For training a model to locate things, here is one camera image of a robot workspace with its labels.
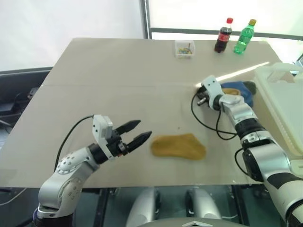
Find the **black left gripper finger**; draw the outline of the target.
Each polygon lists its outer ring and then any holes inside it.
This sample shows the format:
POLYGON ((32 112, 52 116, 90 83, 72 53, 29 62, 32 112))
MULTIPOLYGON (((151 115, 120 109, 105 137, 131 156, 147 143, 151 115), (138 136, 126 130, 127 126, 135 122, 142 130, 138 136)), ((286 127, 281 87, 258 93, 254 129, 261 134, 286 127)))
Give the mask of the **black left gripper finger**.
POLYGON ((144 144, 147 141, 147 139, 151 136, 151 134, 152 131, 147 131, 135 137, 130 143, 127 144, 128 153, 133 152, 142 144, 144 144))
POLYGON ((121 136, 122 134, 133 130, 140 122, 141 122, 141 120, 128 121, 127 123, 116 128, 116 135, 121 136))

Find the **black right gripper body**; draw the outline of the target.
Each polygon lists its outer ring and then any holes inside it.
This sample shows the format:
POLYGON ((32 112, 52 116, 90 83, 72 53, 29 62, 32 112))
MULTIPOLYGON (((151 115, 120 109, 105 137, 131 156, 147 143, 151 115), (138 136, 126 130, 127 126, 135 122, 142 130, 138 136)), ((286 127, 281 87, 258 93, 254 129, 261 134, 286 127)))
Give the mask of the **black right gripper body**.
POLYGON ((203 104, 208 104, 210 108, 214 108, 214 91, 213 90, 207 90, 205 88, 204 93, 196 94, 198 101, 197 105, 201 106, 203 104))

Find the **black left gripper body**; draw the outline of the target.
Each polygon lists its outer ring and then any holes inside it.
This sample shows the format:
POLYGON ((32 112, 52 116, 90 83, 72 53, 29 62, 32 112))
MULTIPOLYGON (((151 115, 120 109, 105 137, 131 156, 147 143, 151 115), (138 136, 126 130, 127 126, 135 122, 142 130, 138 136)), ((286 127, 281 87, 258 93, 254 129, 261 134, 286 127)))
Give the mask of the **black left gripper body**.
POLYGON ((128 154, 128 147, 122 141, 117 130, 113 130, 111 136, 107 139, 107 148, 113 157, 120 157, 128 154))

